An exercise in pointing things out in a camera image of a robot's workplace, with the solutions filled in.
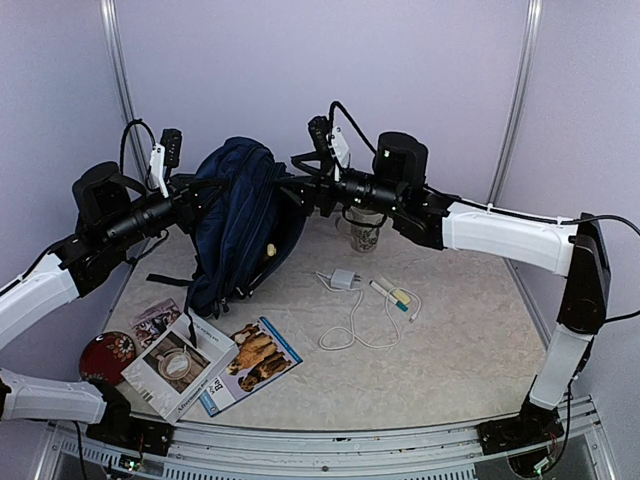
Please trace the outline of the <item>navy blue student backpack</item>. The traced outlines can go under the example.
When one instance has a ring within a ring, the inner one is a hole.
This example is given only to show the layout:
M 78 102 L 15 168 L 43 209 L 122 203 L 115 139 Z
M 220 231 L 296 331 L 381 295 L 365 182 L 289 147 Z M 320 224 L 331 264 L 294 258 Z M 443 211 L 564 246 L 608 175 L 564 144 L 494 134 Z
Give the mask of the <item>navy blue student backpack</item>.
M 190 280 L 150 274 L 147 280 L 187 288 L 187 306 L 198 316 L 220 317 L 230 303 L 253 295 L 293 252 L 307 216 L 277 186 L 291 175 L 260 142 L 231 137 L 196 171 L 199 179 L 227 179 L 214 212 L 191 235 L 197 268 Z M 268 259 L 272 243 L 277 254 Z

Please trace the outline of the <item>beige highlighter marker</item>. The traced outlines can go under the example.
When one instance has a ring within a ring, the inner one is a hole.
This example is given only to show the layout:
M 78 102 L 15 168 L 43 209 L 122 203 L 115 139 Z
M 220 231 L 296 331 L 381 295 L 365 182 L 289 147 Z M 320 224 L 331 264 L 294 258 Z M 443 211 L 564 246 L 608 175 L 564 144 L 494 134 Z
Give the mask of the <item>beige highlighter marker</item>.
M 268 259 L 273 258 L 277 254 L 277 248 L 274 244 L 269 243 L 266 247 L 266 257 Z

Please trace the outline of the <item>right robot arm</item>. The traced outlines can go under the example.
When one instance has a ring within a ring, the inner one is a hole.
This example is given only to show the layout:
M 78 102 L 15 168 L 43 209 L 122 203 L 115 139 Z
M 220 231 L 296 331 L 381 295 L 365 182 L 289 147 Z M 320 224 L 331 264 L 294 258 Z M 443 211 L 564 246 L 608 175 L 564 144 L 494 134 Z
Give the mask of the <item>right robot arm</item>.
M 598 220 L 550 218 L 495 209 L 437 192 L 426 182 L 427 147 L 409 134 L 378 138 L 370 174 L 340 164 L 331 135 L 312 136 L 315 150 L 295 156 L 302 175 L 280 181 L 305 213 L 329 215 L 337 204 L 385 215 L 415 244 L 469 250 L 524 262 L 566 280 L 541 371 L 517 416 L 499 424 L 523 444 L 561 432 L 557 407 L 606 320 L 610 267 Z

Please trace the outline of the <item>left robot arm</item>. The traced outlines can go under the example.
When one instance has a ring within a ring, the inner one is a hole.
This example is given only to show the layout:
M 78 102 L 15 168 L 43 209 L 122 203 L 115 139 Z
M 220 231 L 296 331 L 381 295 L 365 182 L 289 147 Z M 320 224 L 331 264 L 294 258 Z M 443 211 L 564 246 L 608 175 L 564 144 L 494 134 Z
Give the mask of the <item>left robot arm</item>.
M 176 174 L 167 192 L 149 192 L 113 161 L 91 167 L 72 186 L 79 210 L 74 233 L 45 248 L 2 288 L 1 344 L 97 289 L 127 262 L 132 246 L 172 225 L 191 232 L 227 185 L 224 179 Z M 129 401 L 105 381 L 64 382 L 8 369 L 1 371 L 1 418 L 82 422 L 93 438 L 121 445 L 140 434 Z

